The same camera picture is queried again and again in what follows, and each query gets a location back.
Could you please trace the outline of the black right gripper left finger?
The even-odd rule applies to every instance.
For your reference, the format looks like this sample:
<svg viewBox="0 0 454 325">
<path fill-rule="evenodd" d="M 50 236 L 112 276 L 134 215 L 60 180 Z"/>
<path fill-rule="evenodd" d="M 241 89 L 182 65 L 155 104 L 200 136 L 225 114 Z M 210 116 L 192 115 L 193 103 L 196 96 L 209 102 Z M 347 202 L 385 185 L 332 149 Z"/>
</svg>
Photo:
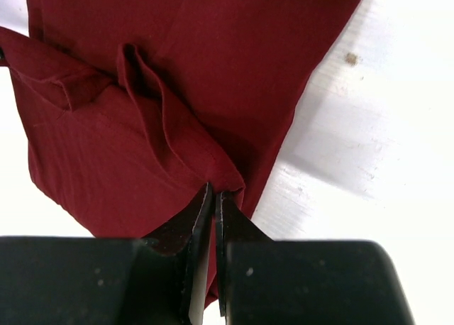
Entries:
<svg viewBox="0 0 454 325">
<path fill-rule="evenodd" d="M 1 238 L 2 324 L 201 324 L 213 191 L 143 238 Z"/>
</svg>

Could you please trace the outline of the dark red t-shirt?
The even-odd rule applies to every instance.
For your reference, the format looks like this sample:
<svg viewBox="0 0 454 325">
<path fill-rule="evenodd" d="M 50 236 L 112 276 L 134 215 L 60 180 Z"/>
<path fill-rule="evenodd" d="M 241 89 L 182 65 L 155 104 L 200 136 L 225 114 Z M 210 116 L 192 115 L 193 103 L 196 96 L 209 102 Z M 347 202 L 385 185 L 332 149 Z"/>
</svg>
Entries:
<svg viewBox="0 0 454 325">
<path fill-rule="evenodd" d="M 199 188 L 252 216 L 298 100 L 361 0 L 27 0 L 1 29 L 32 182 L 99 237 Z"/>
</svg>

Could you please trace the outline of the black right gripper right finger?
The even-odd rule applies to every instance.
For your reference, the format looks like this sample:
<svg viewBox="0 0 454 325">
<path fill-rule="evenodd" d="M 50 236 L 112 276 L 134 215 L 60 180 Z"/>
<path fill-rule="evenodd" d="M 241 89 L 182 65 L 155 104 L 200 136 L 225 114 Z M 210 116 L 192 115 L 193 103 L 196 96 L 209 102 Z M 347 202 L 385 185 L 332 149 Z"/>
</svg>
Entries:
<svg viewBox="0 0 454 325">
<path fill-rule="evenodd" d="M 391 258 L 373 241 L 275 241 L 216 198 L 218 303 L 227 324 L 412 324 Z"/>
</svg>

